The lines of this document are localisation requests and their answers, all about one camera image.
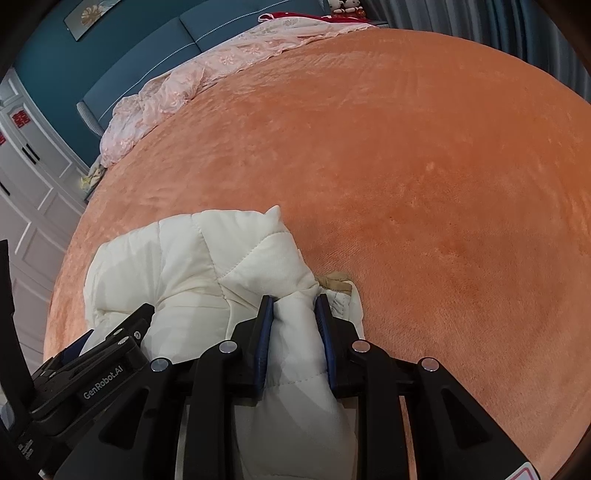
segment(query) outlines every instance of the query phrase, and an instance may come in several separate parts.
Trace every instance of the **black door handle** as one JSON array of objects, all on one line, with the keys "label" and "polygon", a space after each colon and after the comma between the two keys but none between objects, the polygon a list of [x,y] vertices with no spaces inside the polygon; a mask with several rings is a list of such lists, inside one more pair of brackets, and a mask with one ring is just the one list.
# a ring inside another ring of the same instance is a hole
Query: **black door handle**
[{"label": "black door handle", "polygon": [[8,189],[2,184],[2,182],[0,181],[0,189],[2,189],[4,191],[4,193],[6,193],[6,195],[8,195],[10,197],[10,192],[8,191]]},{"label": "black door handle", "polygon": [[31,156],[31,154],[27,150],[25,150],[25,147],[22,147],[21,150],[29,158],[29,160],[33,162],[33,165],[37,165],[37,161]]},{"label": "black door handle", "polygon": [[41,159],[39,158],[39,155],[37,155],[37,154],[35,153],[35,151],[34,151],[34,150],[31,148],[31,146],[30,146],[29,144],[27,144],[27,148],[28,148],[29,150],[31,150],[31,153],[33,154],[33,156],[34,156],[34,157],[35,157],[37,160],[41,160]]}]

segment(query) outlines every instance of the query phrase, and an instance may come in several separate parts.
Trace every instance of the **wall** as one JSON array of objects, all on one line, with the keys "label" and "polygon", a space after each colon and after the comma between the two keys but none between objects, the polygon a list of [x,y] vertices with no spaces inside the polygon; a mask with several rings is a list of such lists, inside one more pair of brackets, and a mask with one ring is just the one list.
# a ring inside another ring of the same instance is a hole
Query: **wall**
[{"label": "wall", "polygon": [[122,0],[81,39],[64,18],[80,0],[62,0],[21,50],[15,68],[41,112],[88,165],[99,154],[76,104],[131,47],[202,0]]}]

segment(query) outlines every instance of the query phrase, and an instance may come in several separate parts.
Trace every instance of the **floral lace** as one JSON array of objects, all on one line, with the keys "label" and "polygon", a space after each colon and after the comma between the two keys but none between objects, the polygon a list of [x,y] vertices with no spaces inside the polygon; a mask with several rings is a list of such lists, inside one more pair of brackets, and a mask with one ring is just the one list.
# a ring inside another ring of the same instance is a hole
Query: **floral lace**
[{"label": "floral lace", "polygon": [[100,141],[101,165],[126,156],[155,127],[220,79],[323,38],[373,28],[365,23],[329,23],[306,17],[268,20],[186,61],[122,98]]}]

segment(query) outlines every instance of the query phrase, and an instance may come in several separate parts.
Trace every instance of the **plush toy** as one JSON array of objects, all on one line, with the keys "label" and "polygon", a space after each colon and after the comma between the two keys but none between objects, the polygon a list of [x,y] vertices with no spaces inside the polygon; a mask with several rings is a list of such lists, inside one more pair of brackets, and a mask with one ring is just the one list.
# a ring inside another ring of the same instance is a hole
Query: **plush toy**
[{"label": "plush toy", "polygon": [[352,14],[363,10],[360,0],[329,0],[329,5],[334,14]]}]

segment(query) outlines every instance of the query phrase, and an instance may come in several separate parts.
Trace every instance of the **orange bedspread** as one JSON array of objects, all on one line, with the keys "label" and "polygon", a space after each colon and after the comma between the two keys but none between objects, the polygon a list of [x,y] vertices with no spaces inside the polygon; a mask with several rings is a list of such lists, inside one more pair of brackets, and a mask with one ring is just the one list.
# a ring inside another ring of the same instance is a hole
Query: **orange bedspread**
[{"label": "orange bedspread", "polygon": [[46,355],[85,331],[97,247],[178,213],[279,204],[316,273],[359,286],[368,338],[439,358],[551,478],[591,419],[591,107],[503,53],[368,30],[251,67],[99,186]]}]

